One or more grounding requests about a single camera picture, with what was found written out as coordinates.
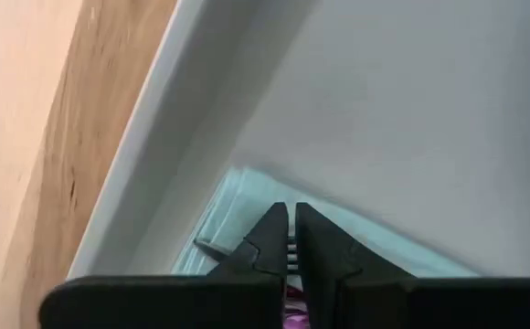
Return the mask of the teal napkin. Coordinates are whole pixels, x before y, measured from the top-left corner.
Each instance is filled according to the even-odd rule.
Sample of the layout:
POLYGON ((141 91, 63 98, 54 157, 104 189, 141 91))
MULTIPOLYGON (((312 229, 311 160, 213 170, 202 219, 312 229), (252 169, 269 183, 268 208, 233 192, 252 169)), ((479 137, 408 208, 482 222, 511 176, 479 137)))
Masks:
POLYGON ((206 274, 216 263, 199 251, 194 239, 232 250, 275 202, 284 202, 294 231, 295 205, 306 202, 363 245, 403 270, 419 277, 476 277, 477 272, 424 247, 395 231, 308 195, 302 190, 251 168, 230 168, 208 202, 191 238, 180 252, 173 274, 206 274))

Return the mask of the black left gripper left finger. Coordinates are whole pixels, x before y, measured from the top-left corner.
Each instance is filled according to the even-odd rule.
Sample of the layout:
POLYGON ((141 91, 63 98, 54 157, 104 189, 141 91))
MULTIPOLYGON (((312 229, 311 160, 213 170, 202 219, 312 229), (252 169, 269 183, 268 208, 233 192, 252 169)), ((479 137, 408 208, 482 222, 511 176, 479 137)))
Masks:
POLYGON ((273 204, 206 275, 87 276, 39 307, 41 329, 282 329, 287 207, 273 204))

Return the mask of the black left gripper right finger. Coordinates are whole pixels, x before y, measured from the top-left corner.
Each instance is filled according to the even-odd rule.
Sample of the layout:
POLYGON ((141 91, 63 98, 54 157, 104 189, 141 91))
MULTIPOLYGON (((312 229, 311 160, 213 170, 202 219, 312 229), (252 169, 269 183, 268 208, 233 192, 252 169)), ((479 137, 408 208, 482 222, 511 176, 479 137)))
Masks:
POLYGON ((312 329, 530 329, 530 278, 420 278, 307 203, 295 225, 312 329))

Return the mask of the purple spoon with teal handle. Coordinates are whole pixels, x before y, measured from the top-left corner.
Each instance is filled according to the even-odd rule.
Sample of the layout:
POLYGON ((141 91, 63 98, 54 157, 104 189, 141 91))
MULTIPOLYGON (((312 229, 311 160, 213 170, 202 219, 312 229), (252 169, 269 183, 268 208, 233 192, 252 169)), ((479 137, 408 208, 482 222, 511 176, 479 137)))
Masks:
POLYGON ((303 292, 293 286, 286 290, 283 329, 311 329, 303 292))

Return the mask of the grey plastic tray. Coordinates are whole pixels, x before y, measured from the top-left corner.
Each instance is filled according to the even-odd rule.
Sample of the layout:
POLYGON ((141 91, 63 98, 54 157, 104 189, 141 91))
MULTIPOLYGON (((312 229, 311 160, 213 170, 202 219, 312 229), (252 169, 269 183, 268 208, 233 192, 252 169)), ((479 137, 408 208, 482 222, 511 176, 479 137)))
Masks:
POLYGON ((530 276, 530 0, 178 0, 69 276, 172 271, 232 167, 530 276))

